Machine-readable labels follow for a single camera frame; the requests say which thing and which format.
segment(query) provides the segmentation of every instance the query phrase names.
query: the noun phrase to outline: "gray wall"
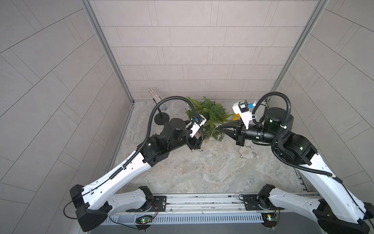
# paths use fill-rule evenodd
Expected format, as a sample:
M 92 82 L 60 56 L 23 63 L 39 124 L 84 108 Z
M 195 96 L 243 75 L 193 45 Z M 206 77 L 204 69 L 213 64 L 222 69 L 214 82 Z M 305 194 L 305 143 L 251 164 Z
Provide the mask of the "gray wall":
M 0 233 L 66 234 L 129 106 L 79 0 L 1 1 Z
M 258 99 L 317 1 L 91 0 L 131 95 Z
M 278 91 L 292 102 L 292 131 L 319 148 L 351 192 L 374 204 L 373 11 L 372 0 L 330 0 Z

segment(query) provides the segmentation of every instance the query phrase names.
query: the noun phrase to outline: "potted plant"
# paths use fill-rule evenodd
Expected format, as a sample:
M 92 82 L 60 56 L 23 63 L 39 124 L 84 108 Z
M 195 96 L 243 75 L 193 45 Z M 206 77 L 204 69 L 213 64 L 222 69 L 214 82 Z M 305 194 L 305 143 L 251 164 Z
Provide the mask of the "potted plant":
M 214 138 L 217 141 L 222 141 L 224 133 L 217 130 L 218 124 L 231 121 L 229 119 L 232 114 L 226 112 L 226 109 L 221 103 L 216 103 L 204 97 L 203 101 L 197 101 L 191 97 L 187 97 L 195 107 L 196 114 L 203 115 L 206 118 L 206 123 L 203 126 L 204 139 Z M 192 111 L 187 110 L 186 114 L 192 118 Z

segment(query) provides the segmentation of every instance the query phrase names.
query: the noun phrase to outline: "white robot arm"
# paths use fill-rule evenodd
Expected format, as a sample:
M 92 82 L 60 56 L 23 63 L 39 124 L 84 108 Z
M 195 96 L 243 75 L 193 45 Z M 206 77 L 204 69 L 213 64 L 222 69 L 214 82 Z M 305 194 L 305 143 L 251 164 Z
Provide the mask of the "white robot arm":
M 254 114 L 258 105 L 271 95 L 283 97 L 287 110 L 266 108 L 264 116 L 257 122 Z M 193 113 L 191 121 L 171 119 L 165 123 L 160 135 L 149 137 L 153 115 L 158 106 L 173 99 L 181 99 L 189 104 Z M 264 95 L 257 106 L 248 105 L 246 101 L 235 103 L 234 112 L 241 119 L 222 124 L 218 129 L 234 139 L 237 145 L 243 146 L 245 140 L 252 140 L 257 144 L 271 146 L 274 155 L 302 173 L 323 199 L 310 199 L 265 185 L 254 202 L 263 210 L 282 207 L 299 213 L 317 222 L 329 234 L 367 234 L 369 226 L 363 220 L 373 218 L 373 205 L 362 202 L 349 192 L 324 163 L 317 149 L 305 137 L 291 132 L 293 117 L 290 108 L 291 104 L 284 94 L 271 92 Z M 183 145 L 199 149 L 203 139 L 198 132 L 205 122 L 202 115 L 195 115 L 193 105 L 186 98 L 170 97 L 159 102 L 151 113 L 147 137 L 126 160 L 93 183 L 76 185 L 70 189 L 82 230 L 92 230 L 104 222 L 108 215 L 132 209 L 140 212 L 149 210 L 154 197 L 146 186 L 124 194 L 115 192 L 138 174 L 166 159 L 172 150 Z

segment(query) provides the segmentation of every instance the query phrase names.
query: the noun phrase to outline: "marble floor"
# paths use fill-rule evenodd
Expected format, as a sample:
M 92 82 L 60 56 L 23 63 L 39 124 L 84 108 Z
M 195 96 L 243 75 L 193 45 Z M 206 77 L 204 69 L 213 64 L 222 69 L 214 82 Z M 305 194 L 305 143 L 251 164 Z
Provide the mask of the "marble floor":
M 235 101 L 219 101 L 232 112 Z M 180 100 L 167 102 L 170 118 L 187 119 L 187 104 Z M 114 166 L 120 164 L 145 138 L 149 114 L 155 103 L 137 101 Z M 152 124 L 151 135 L 159 134 L 163 126 Z M 246 141 L 246 146 L 253 145 Z M 225 137 L 223 141 L 208 141 L 201 150 L 183 146 L 172 151 L 169 157 L 143 172 L 117 193 L 148 186 L 152 193 L 224 193 L 258 192 L 269 183 L 288 192 L 301 192 L 303 185 L 293 168 L 275 158 L 269 146 L 253 145 L 260 158 L 241 158 L 240 146 Z

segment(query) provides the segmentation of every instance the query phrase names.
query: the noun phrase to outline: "yellow object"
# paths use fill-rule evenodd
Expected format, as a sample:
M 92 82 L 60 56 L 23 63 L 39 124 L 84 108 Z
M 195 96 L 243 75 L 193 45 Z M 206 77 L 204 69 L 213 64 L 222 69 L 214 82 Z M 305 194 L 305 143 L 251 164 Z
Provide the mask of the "yellow object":
M 240 119 L 240 114 L 234 115 L 234 120 L 239 120 Z

